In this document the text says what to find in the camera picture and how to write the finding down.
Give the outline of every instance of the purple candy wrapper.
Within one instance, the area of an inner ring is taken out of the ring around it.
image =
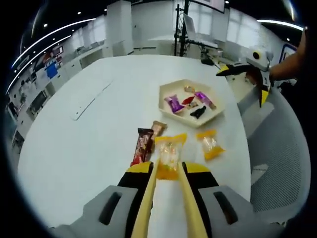
[[[202,92],[196,92],[195,96],[198,98],[198,100],[201,103],[205,103],[207,106],[209,106],[211,109],[216,109],[215,104]]]
[[[185,108],[184,106],[179,104],[176,94],[170,97],[166,97],[164,98],[164,100],[167,101],[174,114],[181,112]]]

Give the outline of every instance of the black pole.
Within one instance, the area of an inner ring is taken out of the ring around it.
[[[174,56],[176,56],[176,51],[177,51],[177,37],[178,37],[178,17],[179,17],[179,4],[177,4],[177,14],[176,14],[176,27],[175,27],[175,43],[174,43]]]
[[[189,7],[189,0],[185,0],[184,5],[184,13],[188,14],[188,7]],[[179,56],[184,56],[184,49],[185,49],[185,36],[186,36],[186,26],[185,22],[183,23],[183,29],[182,29],[182,36],[180,37],[180,54]]]

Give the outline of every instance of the robotic arm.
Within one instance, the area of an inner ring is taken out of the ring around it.
[[[266,224],[252,205],[227,186],[218,186],[203,165],[178,163],[189,238],[275,238],[279,224]],[[109,186],[84,206],[71,225],[52,229],[59,238],[146,238],[158,163],[130,167],[118,186]]]

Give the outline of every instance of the red candy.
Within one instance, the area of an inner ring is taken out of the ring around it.
[[[182,104],[184,104],[184,105],[190,104],[193,100],[194,100],[194,97],[186,98],[186,99],[182,102]]]

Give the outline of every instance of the brown candy bar wrapper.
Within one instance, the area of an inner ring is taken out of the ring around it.
[[[155,138],[155,137],[161,136],[162,133],[163,133],[163,131],[164,131],[166,128],[167,128],[167,124],[155,120],[155,121],[153,122],[152,127],[151,127],[151,129],[154,131],[154,133],[153,133],[153,135],[152,135],[152,141],[154,141],[154,138]],[[155,149],[155,144],[154,144],[154,142],[153,142],[151,152],[153,152],[154,149]]]
[[[130,166],[145,162],[147,153],[151,150],[153,144],[154,131],[152,129],[138,128],[138,133],[138,142]]]

